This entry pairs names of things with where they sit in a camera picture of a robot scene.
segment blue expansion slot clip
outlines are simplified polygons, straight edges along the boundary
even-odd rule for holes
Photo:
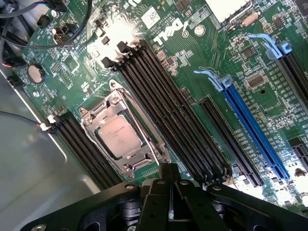
[[[263,45],[268,49],[266,55],[271,60],[276,60],[281,58],[284,54],[288,54],[292,51],[290,44],[287,41],[282,41],[280,44],[276,45],[276,40],[271,38],[266,34],[248,34],[250,39],[263,39]]]
[[[285,169],[281,159],[275,152],[266,135],[247,107],[245,101],[242,99],[239,92],[233,85],[232,77],[227,75],[226,77],[219,79],[218,75],[210,70],[197,70],[194,72],[197,74],[206,74],[209,76],[209,80],[213,83],[214,87],[219,92],[224,94],[227,102],[241,121],[243,127],[246,129],[251,139],[256,144],[264,160],[268,166],[271,167],[276,177],[279,180],[289,179],[290,175],[288,171]]]

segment cpu socket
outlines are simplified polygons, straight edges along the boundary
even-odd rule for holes
[[[95,107],[80,107],[81,125],[101,152],[130,179],[158,160],[170,162],[167,146],[131,94],[115,80]]]

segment expansion card slot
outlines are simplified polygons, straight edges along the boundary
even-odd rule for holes
[[[223,91],[223,94],[277,178],[289,179],[290,175],[285,169],[281,159],[276,154],[235,86],[231,84]]]
[[[301,105],[308,110],[308,79],[295,61],[292,53],[276,60],[278,67],[283,72]]]
[[[84,133],[71,112],[58,117],[56,133],[73,150],[75,157],[89,172],[101,190],[122,182],[103,154]]]
[[[231,128],[226,123],[224,117],[212,101],[209,96],[204,97],[200,101],[200,106],[206,114],[208,120],[212,123],[216,132],[228,148],[229,152],[233,155],[236,160],[236,164],[254,186],[263,185],[263,180],[261,179],[258,171],[255,169],[255,166],[251,163],[250,159],[246,156],[245,151],[242,146],[234,137],[234,134],[231,131]]]
[[[125,59],[115,63],[104,58],[104,65],[119,70],[166,141],[197,181],[225,181],[227,176],[231,176],[231,167],[147,44],[143,41],[141,44],[132,49],[120,43],[120,51],[127,53]]]
[[[291,145],[295,155],[298,157],[305,171],[308,172],[308,148],[304,142],[299,138],[295,137],[288,140]]]

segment blue pcie slot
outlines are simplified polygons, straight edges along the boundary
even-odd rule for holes
[[[276,154],[269,140],[263,133],[235,86],[232,84],[222,92],[277,178],[289,179],[290,175],[285,169],[281,159]]]
[[[227,75],[226,77],[220,79],[217,74],[210,70],[197,70],[195,73],[206,74],[209,76],[209,80],[212,82],[214,87],[219,92],[223,92],[230,107],[238,116],[242,125],[250,135],[253,142],[256,144],[259,152],[262,154],[264,160],[272,169],[276,177],[280,180],[289,179],[290,175],[288,171],[285,169],[281,159],[275,152],[274,148],[271,146],[266,135],[247,107],[245,101],[242,99],[241,95],[235,88],[231,76]]]

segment green circuit board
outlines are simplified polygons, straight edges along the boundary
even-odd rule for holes
[[[50,25],[45,29],[37,29],[30,45],[52,45],[52,28],[63,23],[81,23],[86,1],[65,2],[68,11],[57,18],[48,12],[52,20]],[[232,155],[199,105],[199,101],[207,95],[226,118],[264,181],[264,186],[253,188],[243,183],[233,171],[236,187],[244,192],[254,191],[255,196],[300,212],[304,206],[294,183],[294,173],[296,168],[302,167],[287,140],[300,137],[304,142],[308,141],[308,116],[277,64],[266,56],[263,41],[248,39],[247,33],[266,33],[277,40],[288,41],[295,59],[308,77],[307,17],[293,0],[253,2],[254,6],[237,20],[234,30],[229,30],[227,21],[219,23],[205,0],[191,0],[189,6],[181,12],[173,0],[94,0],[86,31],[75,41],[73,48],[23,50],[22,57],[28,64],[39,64],[44,69],[46,79],[42,84],[34,84],[28,79],[27,68],[15,69],[15,72],[25,83],[25,92],[44,117],[62,106],[80,120],[78,109],[91,108],[101,101],[110,92],[109,80],[115,79],[128,88],[121,75],[104,68],[101,62],[108,52],[113,54],[112,45],[126,39],[127,34],[128,37],[145,39],[156,54],[163,51],[167,55],[163,64],[165,69],[180,89],[189,91],[192,108],[230,165],[235,163]],[[241,21],[252,13],[258,13],[258,18],[248,26],[241,26]],[[103,19],[108,26],[114,27],[114,34],[106,50],[96,41],[94,31],[97,19]],[[198,29],[203,29],[204,34],[200,34]],[[165,37],[159,36],[167,30],[172,30],[172,33]],[[194,73],[198,69],[210,69],[220,77],[227,74],[232,76],[236,88],[283,161],[291,176],[290,180],[282,183],[271,180],[274,177],[272,172],[264,164],[264,159],[224,96],[214,88],[206,75]],[[250,81],[256,79],[257,75],[262,76],[258,83]],[[189,178],[185,167],[176,158],[176,153],[174,162],[180,164],[182,175]],[[135,181],[140,183],[157,176],[158,168],[156,164],[151,164],[136,172]]]

